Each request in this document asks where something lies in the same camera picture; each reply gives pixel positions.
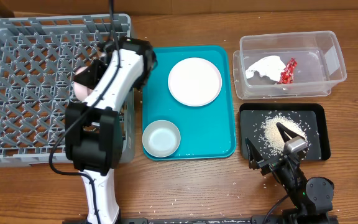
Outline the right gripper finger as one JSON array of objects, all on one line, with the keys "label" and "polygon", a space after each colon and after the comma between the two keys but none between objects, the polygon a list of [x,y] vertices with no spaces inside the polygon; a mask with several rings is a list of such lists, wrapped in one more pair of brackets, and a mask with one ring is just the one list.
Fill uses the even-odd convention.
[{"label": "right gripper finger", "polygon": [[245,139],[245,144],[248,152],[249,168],[253,170],[259,169],[259,164],[264,161],[263,156],[259,153],[249,138]]},{"label": "right gripper finger", "polygon": [[276,127],[278,128],[278,131],[279,131],[284,143],[287,142],[290,139],[295,138],[295,137],[298,137],[298,136],[301,137],[299,134],[297,134],[294,131],[288,129],[282,123],[276,123]]}]

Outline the pile of rice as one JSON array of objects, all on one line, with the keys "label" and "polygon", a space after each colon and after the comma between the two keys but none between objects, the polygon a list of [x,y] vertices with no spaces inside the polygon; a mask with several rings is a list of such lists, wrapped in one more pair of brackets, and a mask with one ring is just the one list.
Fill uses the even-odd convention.
[{"label": "pile of rice", "polygon": [[282,139],[277,123],[283,124],[291,131],[305,138],[308,143],[307,159],[319,159],[320,143],[316,115],[312,111],[260,111],[257,115],[260,123],[253,125],[252,143],[264,158],[268,159],[283,152]]}]

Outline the red snack wrapper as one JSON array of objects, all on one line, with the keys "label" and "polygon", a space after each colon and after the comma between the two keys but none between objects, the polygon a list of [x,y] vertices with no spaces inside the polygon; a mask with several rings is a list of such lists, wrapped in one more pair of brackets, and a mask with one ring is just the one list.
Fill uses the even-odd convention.
[{"label": "red snack wrapper", "polygon": [[279,84],[291,84],[293,83],[293,76],[295,67],[297,66],[297,61],[294,58],[291,58],[287,63],[284,71],[280,74]]}]

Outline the white napkin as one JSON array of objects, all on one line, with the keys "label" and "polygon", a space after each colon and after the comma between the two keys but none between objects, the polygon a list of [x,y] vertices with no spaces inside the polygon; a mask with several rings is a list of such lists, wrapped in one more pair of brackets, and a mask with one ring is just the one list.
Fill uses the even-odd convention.
[{"label": "white napkin", "polygon": [[281,73],[286,68],[286,65],[281,61],[281,58],[277,55],[271,55],[264,57],[257,62],[253,63],[246,69],[246,79],[250,79],[255,75],[255,72],[260,77],[268,77],[270,80],[279,82]]}]

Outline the grey metal bowl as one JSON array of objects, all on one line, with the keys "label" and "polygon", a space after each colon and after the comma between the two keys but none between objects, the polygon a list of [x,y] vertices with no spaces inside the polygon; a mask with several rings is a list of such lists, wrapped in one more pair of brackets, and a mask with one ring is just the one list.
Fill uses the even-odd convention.
[{"label": "grey metal bowl", "polygon": [[151,156],[163,158],[171,156],[180,146],[179,129],[170,121],[156,120],[142,133],[142,145]]}]

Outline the large white plate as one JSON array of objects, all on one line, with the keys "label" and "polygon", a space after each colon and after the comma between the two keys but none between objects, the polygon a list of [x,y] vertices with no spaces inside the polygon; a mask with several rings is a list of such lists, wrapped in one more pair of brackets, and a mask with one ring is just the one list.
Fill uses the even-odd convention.
[{"label": "large white plate", "polygon": [[199,107],[214,101],[223,80],[218,68],[203,58],[186,58],[173,66],[168,75],[168,89],[179,103]]}]

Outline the white rice bowl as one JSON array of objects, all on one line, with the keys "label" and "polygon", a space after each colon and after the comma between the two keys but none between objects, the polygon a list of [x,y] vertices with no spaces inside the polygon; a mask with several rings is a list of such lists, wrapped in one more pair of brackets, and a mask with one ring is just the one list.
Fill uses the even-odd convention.
[{"label": "white rice bowl", "polygon": [[92,89],[82,84],[79,84],[76,81],[73,82],[73,91],[76,98],[80,101],[84,101],[88,97],[88,95],[93,92]]}]

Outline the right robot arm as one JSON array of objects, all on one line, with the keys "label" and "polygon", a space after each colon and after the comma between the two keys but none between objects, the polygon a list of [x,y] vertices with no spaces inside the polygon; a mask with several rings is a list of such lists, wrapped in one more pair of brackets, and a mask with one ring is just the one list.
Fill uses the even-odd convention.
[{"label": "right robot arm", "polygon": [[264,159],[249,138],[245,138],[249,167],[262,175],[272,174],[286,195],[263,217],[254,216],[252,223],[337,223],[329,216],[333,209],[334,184],[325,177],[307,179],[300,162],[308,152],[306,139],[282,123],[276,127],[284,140],[281,154]]}]

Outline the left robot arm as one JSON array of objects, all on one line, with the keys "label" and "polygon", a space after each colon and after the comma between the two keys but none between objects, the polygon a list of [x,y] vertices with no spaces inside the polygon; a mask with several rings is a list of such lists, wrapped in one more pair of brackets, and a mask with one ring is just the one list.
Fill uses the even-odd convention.
[{"label": "left robot arm", "polygon": [[157,56],[150,42],[130,37],[99,46],[106,48],[102,58],[74,77],[79,101],[65,110],[66,157],[86,187],[87,223],[118,223],[114,169],[124,151],[119,112],[127,95],[146,84]]}]

